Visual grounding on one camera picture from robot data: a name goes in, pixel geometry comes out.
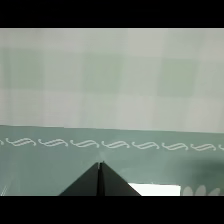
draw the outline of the white swirl pattern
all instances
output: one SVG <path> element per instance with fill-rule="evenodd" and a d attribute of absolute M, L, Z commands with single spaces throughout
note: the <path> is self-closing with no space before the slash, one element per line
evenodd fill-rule
<path fill-rule="evenodd" d="M 16 141 L 10 141 L 9 138 L 5 138 L 5 142 L 13 146 L 22 146 L 26 144 L 32 144 L 33 146 L 37 145 L 37 143 L 30 138 L 22 138 Z M 4 145 L 5 142 L 0 140 L 0 145 Z M 69 140 L 69 143 L 68 143 L 62 139 L 50 140 L 47 142 L 43 142 L 41 139 L 38 139 L 38 143 L 47 147 L 53 147 L 57 145 L 65 145 L 66 147 L 68 147 L 70 143 L 72 146 L 76 146 L 79 148 L 85 148 L 89 146 L 95 146 L 96 148 L 100 148 L 101 146 L 104 146 L 109 149 L 116 149 L 120 147 L 130 148 L 131 146 L 133 146 L 137 149 L 149 149 L 149 148 L 160 149 L 162 147 L 169 151 L 174 151 L 178 149 L 189 150 L 189 148 L 194 149 L 195 151 L 198 151 L 198 152 L 202 152 L 206 150 L 216 151 L 217 149 L 221 149 L 222 151 L 224 151 L 224 148 L 222 147 L 221 144 L 218 144 L 217 147 L 213 144 L 202 144 L 198 146 L 195 146 L 194 144 L 189 144 L 189 146 L 187 146 L 184 143 L 175 143 L 172 145 L 166 145 L 166 143 L 164 142 L 161 143 L 161 146 L 157 144 L 156 142 L 145 142 L 145 143 L 139 143 L 139 144 L 136 144 L 135 142 L 131 142 L 131 144 L 128 144 L 125 141 L 117 141 L 117 142 L 106 144 L 104 141 L 101 141 L 101 143 L 97 143 L 96 141 L 90 140 L 90 139 L 82 141 L 82 142 L 78 142 L 78 143 L 75 143 L 74 140 Z"/>

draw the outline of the gingham fabric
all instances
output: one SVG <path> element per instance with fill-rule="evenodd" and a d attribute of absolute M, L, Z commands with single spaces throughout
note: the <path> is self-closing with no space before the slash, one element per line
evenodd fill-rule
<path fill-rule="evenodd" d="M 224 131 L 224 29 L 0 29 L 0 124 Z"/>

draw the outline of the green and white checkered pattern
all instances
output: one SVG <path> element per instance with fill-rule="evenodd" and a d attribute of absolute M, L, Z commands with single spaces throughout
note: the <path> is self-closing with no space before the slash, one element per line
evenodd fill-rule
<path fill-rule="evenodd" d="M 0 29 L 0 124 L 224 131 L 224 29 Z"/>

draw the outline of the black triangular object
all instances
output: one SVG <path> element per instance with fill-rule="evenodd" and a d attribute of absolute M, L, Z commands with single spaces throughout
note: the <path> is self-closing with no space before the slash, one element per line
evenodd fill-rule
<path fill-rule="evenodd" d="M 95 163 L 64 192 L 62 192 L 60 196 L 96 196 L 97 182 L 98 163 Z"/>
<path fill-rule="evenodd" d="M 141 196 L 107 164 L 101 163 L 105 196 Z"/>

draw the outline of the white flower petal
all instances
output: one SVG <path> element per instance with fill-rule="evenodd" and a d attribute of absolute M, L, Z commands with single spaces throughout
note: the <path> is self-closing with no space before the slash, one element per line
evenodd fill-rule
<path fill-rule="evenodd" d="M 206 188 L 204 185 L 198 187 L 195 192 L 195 196 L 205 196 L 206 195 Z"/>
<path fill-rule="evenodd" d="M 193 191 L 190 187 L 185 187 L 183 191 L 183 196 L 193 196 Z"/>
<path fill-rule="evenodd" d="M 208 194 L 208 196 L 219 196 L 219 194 L 220 194 L 220 188 L 216 188 L 216 189 L 214 189 L 213 191 L 211 191 L 209 194 Z"/>

